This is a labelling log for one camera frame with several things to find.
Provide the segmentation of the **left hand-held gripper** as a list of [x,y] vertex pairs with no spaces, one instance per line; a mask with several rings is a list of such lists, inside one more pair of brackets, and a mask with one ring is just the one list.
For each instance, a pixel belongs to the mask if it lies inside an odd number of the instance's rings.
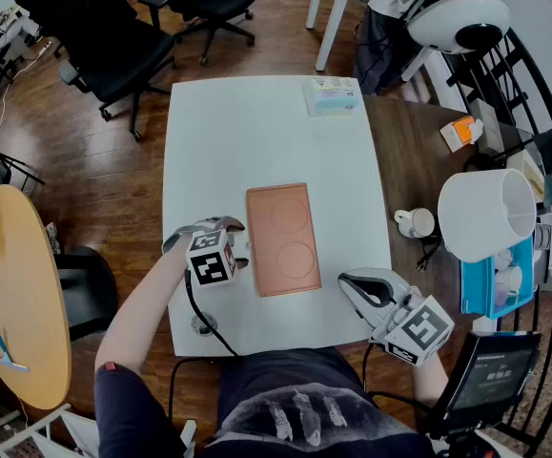
[[200,219],[177,228],[162,243],[162,253],[188,238],[185,259],[197,283],[200,286],[229,283],[234,280],[236,269],[249,264],[247,258],[235,259],[232,248],[233,233],[244,230],[245,226],[232,217]]

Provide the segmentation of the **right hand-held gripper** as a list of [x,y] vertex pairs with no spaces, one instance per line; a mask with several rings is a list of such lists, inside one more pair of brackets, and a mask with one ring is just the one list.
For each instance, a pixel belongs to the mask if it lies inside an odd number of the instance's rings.
[[451,335],[454,322],[437,300],[392,270],[359,268],[337,280],[371,327],[369,342],[408,364],[423,365]]

